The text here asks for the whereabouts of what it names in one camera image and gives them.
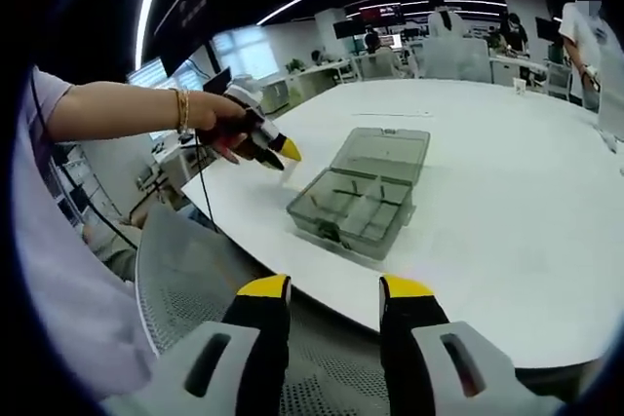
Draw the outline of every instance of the office desk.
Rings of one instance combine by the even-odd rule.
[[[304,101],[321,94],[322,92],[335,87],[333,78],[324,72],[328,70],[337,70],[340,83],[343,83],[341,67],[349,65],[350,60],[343,59],[337,62],[324,63],[323,65],[315,65],[296,75],[288,77],[289,82],[297,87]]]
[[[517,367],[597,358],[624,305],[624,177],[596,115],[489,84],[345,84],[277,120],[303,162],[288,188],[258,163],[205,170],[214,221],[269,270],[344,317],[378,330],[378,277],[428,284]],[[355,127],[428,131],[415,213],[383,262],[304,241],[287,203]],[[207,212],[199,177],[184,193]]]
[[[490,62],[505,63],[508,65],[518,65],[519,67],[526,67],[533,72],[546,73],[548,67],[544,63],[531,62],[527,58],[520,57],[507,57],[507,56],[492,56],[489,58]]]

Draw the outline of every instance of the black cable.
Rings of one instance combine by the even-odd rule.
[[[208,215],[211,218],[211,223],[213,224],[214,231],[218,233],[218,228],[215,224],[215,218],[213,217],[213,209],[211,208],[211,201],[208,199],[208,191],[206,190],[206,181],[204,180],[204,171],[202,168],[202,159],[199,156],[199,136],[195,132],[195,157],[197,158],[197,164],[199,165],[199,178],[202,181],[202,189],[204,189],[204,197],[206,197],[206,205],[208,206]]]
[[[197,63],[195,63],[195,61],[192,58],[189,58],[188,61],[190,63],[193,64],[193,68],[195,68],[195,71],[201,75],[204,75],[205,78],[211,78],[210,75],[206,72],[204,72],[201,68],[199,68],[199,65],[197,65]]]
[[[41,128],[42,128],[42,132],[43,135],[46,136],[46,138],[49,140],[50,144],[53,146],[53,150],[55,149],[55,142],[52,139],[52,136],[50,135],[50,131],[48,131],[48,126],[46,125],[46,120],[43,118],[43,111],[41,110],[41,103],[39,102],[39,95],[37,94],[37,89],[35,87],[35,76],[34,76],[34,71],[33,73],[31,73],[30,75],[30,89],[32,90],[32,97],[35,101],[35,107],[37,108],[37,116],[39,116],[39,122],[41,124]],[[76,181],[71,177],[71,175],[69,174],[69,171],[67,170],[67,168],[63,165],[60,164],[58,166],[60,168],[60,170],[62,171],[62,173],[64,174],[64,176],[67,178],[67,180],[69,181],[69,183],[71,184],[71,186],[75,189],[79,189],[80,186],[76,183]],[[96,216],[102,220],[102,222],[108,226],[110,229],[112,229],[112,231],[119,236],[121,239],[123,239],[126,244],[128,244],[130,247],[132,247],[134,250],[138,250],[138,247],[135,245],[135,243],[133,243],[130,239],[128,239],[126,236],[124,236],[124,234],[117,229],[116,226],[114,226],[110,221],[108,221],[103,214],[101,214],[99,212],[99,210],[94,206],[93,202],[90,199],[86,200],[87,202],[87,206],[92,209],[94,211],[94,213],[96,214]]]

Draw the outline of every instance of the window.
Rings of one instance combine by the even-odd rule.
[[[203,90],[203,80],[190,63],[186,61],[171,77],[167,76],[165,67],[159,58],[145,64],[141,69],[128,75],[128,83],[144,88],[176,88],[178,90]],[[151,132],[152,140],[166,136],[171,131]]]
[[[225,31],[213,42],[221,66],[230,67],[233,77],[251,75],[260,80],[279,72],[266,33],[259,26]]]

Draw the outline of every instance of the hand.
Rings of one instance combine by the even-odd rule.
[[[188,94],[188,128],[209,131],[219,118],[245,117],[245,110],[225,96],[212,93]]]
[[[596,89],[594,88],[594,80],[592,79],[591,75],[589,73],[583,72],[584,69],[581,72],[583,74],[583,88],[588,91],[595,91]]]
[[[190,92],[189,93],[189,129],[200,129],[209,131],[218,125],[219,118],[245,117],[245,110],[225,96],[213,95],[211,93]],[[238,165],[238,160],[230,149],[236,148],[247,135],[240,133],[228,138],[221,139],[213,143],[213,149],[230,163]]]

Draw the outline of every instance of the person in white shirt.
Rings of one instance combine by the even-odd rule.
[[[456,37],[463,38],[468,35],[466,23],[455,12],[451,12],[449,7],[438,4],[435,12],[429,15],[429,37]]]
[[[621,51],[613,30],[601,18],[602,0],[576,0],[564,5],[559,33],[574,64],[570,101],[598,112],[601,50]]]

